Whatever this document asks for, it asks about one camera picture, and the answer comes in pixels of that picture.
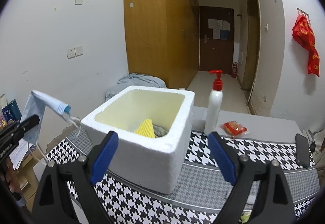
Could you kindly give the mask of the person's left hand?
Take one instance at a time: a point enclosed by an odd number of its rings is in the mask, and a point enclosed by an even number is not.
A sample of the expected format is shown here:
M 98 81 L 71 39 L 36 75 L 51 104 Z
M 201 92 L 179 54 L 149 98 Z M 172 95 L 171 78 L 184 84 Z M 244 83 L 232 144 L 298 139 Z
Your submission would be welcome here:
M 16 205 L 19 208 L 23 208 L 25 206 L 25 199 L 21 195 L 20 183 L 18 181 L 16 173 L 14 172 L 10 157 L 7 157 L 1 162 L 1 181 L 9 190 L 11 197 L 14 199 Z

